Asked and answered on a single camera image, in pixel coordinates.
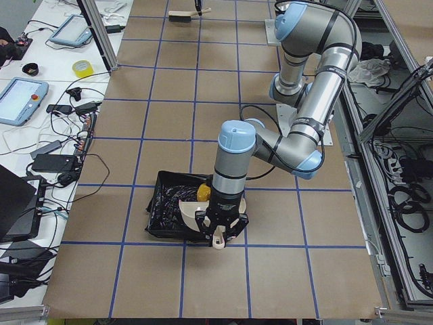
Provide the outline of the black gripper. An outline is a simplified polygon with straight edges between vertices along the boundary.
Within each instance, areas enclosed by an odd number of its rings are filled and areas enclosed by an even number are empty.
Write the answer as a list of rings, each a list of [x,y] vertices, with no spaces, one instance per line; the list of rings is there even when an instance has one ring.
[[[195,221],[199,232],[202,233],[207,240],[212,240],[216,225],[228,225],[229,220],[233,221],[238,217],[240,200],[244,198],[243,195],[243,192],[238,194],[224,194],[215,189],[211,191],[209,205],[206,211],[195,212]],[[248,223],[249,219],[247,215],[239,215],[239,217],[226,228],[225,239],[230,241],[237,238]]]

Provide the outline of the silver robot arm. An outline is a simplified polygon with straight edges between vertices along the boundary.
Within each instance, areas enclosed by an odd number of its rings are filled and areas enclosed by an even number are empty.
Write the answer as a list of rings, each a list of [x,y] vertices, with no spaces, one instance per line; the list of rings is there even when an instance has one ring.
[[[355,21],[337,8],[312,1],[290,1],[275,19],[275,37],[284,58],[269,95],[297,113],[287,135],[266,129],[254,118],[222,124],[209,204],[195,214],[199,231],[217,249],[248,224],[239,209],[252,157],[304,179],[321,167],[325,154],[318,145],[362,51]]]

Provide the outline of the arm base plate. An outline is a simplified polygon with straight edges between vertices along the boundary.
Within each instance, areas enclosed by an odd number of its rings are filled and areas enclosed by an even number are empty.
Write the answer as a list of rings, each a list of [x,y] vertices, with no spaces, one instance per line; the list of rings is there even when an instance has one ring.
[[[276,112],[278,125],[281,129],[282,135],[286,137],[291,129],[292,123],[294,122],[297,109],[286,104],[276,104]],[[329,125],[325,126],[323,142],[325,146],[332,146],[334,144]]]
[[[265,20],[265,33],[267,38],[268,46],[280,46],[280,41],[277,40],[275,36],[276,27],[274,19],[266,19]]]

